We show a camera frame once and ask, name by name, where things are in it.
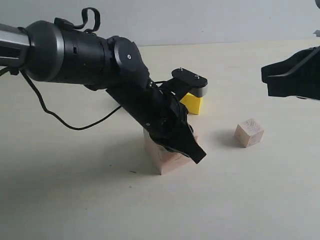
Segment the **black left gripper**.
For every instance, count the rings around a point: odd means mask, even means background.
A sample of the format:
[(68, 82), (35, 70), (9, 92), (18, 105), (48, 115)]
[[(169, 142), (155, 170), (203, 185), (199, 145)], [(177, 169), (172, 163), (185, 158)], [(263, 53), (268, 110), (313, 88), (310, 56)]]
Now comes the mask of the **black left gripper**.
[(199, 164), (207, 155), (187, 122), (186, 107), (171, 92), (151, 81), (146, 88), (129, 82), (117, 83), (106, 92), (160, 145), (162, 157), (181, 155)]

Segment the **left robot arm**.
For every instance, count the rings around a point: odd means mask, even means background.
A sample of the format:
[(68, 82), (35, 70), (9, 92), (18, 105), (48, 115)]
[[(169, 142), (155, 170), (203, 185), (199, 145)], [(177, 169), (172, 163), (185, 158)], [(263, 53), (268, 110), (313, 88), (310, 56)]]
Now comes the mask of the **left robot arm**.
[(124, 37), (108, 39), (66, 28), (59, 20), (36, 21), (29, 26), (0, 27), (1, 73), (21, 74), (29, 82), (83, 85), (105, 90), (168, 151), (199, 163), (206, 155), (195, 140), (181, 99), (197, 96), (206, 78), (187, 69), (172, 71), (157, 85), (150, 78), (137, 45)]

